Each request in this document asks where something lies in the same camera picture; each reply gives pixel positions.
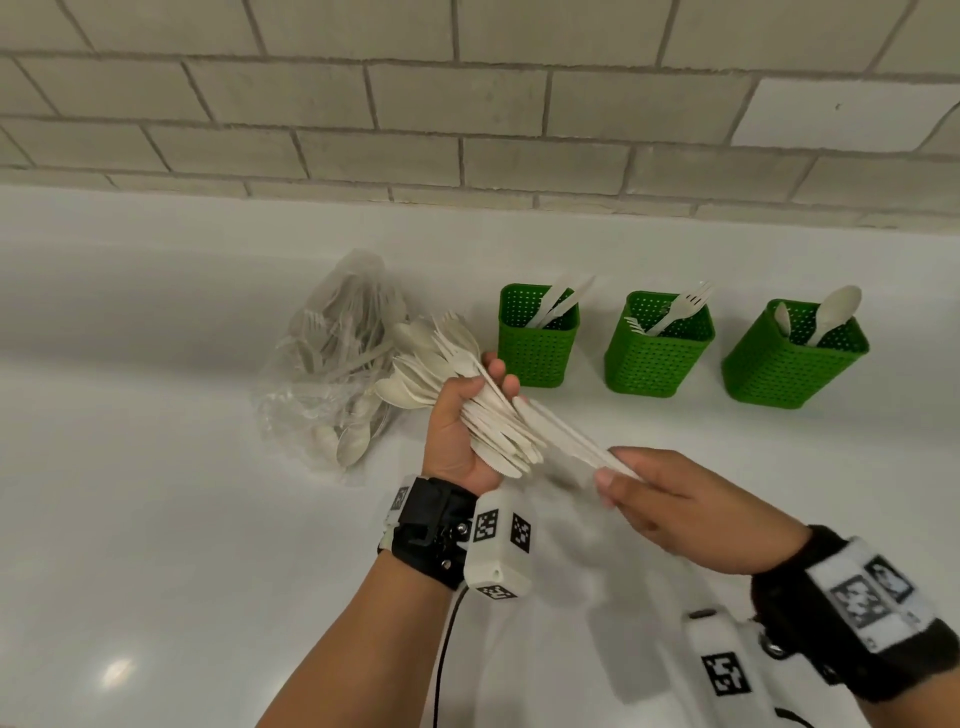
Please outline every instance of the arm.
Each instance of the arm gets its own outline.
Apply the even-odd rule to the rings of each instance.
[[[508,397],[515,376],[493,354],[484,361]],[[485,380],[450,379],[427,429],[423,475],[483,495],[501,476],[470,449],[460,421]],[[294,671],[257,728],[416,728],[453,592],[389,552],[376,561],[344,613]]]
[[[641,482],[597,471],[597,490],[641,535],[722,573],[758,574],[782,564],[810,529],[678,452],[614,448]],[[960,728],[960,668],[934,675],[883,703],[860,700],[874,728]]]

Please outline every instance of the hand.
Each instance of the hand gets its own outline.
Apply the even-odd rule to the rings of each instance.
[[[723,573],[754,574],[783,563],[810,529],[672,450],[611,448],[646,482],[608,468],[597,491],[630,525],[670,553]]]
[[[519,394],[520,380],[507,375],[507,365],[496,354],[483,355],[484,366],[497,386],[512,400]],[[487,381],[482,376],[448,379],[430,414],[423,448],[423,477],[438,477],[482,496],[503,482],[503,475],[476,456],[470,447],[470,432],[460,419],[464,402],[480,394]]]

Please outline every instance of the perforated basket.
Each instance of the perforated basket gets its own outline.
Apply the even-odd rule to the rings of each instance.
[[[497,356],[507,364],[507,372],[525,387],[559,387],[564,382],[566,360],[580,327],[580,305],[545,328],[524,328],[540,308],[548,285],[511,283],[500,291],[500,340]],[[569,288],[562,301],[573,291]]]
[[[660,336],[634,333],[624,320],[633,316],[645,330],[666,315],[675,298],[675,293],[650,291],[634,291],[627,296],[604,355],[605,379],[614,392],[673,397],[713,341],[713,321],[706,306],[688,319],[675,321]]]
[[[827,333],[817,347],[805,342],[816,328],[817,303],[784,301],[790,338],[780,333],[774,299],[723,361],[727,393],[735,400],[798,409],[870,350],[856,319]]]

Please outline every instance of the clear plastic bag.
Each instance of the clear plastic bag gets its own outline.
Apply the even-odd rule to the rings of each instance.
[[[372,387],[390,375],[387,330],[407,320],[379,255],[353,251],[290,319],[254,387],[261,436],[314,470],[357,462],[392,407]]]

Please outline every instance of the left hand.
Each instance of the left hand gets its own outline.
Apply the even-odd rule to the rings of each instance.
[[[496,354],[483,355],[487,372],[512,400],[520,392],[520,380],[507,374],[507,365]],[[464,402],[476,397],[487,381],[482,376],[448,379],[430,414],[423,449],[423,477],[438,477],[466,488],[476,496],[494,490],[503,475],[476,456],[470,447],[470,432],[460,419]]]

